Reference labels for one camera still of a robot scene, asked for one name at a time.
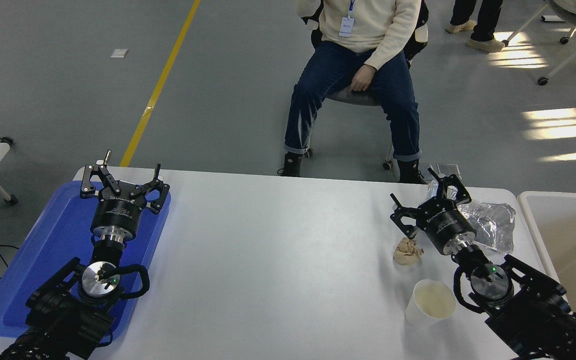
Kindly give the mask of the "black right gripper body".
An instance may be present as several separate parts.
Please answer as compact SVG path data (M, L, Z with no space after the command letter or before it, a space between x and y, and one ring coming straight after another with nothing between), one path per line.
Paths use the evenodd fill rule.
M473 246L476 231L452 199L431 198L418 207L416 226L442 255L456 255Z

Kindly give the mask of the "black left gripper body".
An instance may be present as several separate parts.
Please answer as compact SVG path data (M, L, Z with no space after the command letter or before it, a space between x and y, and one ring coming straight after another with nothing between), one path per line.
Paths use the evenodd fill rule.
M94 212L90 231L100 237L102 230L115 227L121 228L124 233L135 237L142 210L147 207L146 196L141 194L137 198L98 194L98 206Z

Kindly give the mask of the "person's left hand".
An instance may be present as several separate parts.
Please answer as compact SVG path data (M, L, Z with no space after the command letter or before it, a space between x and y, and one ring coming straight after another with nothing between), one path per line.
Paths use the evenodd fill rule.
M364 64L353 76L349 89L351 92L364 92L366 91L375 77L377 69L369 64Z

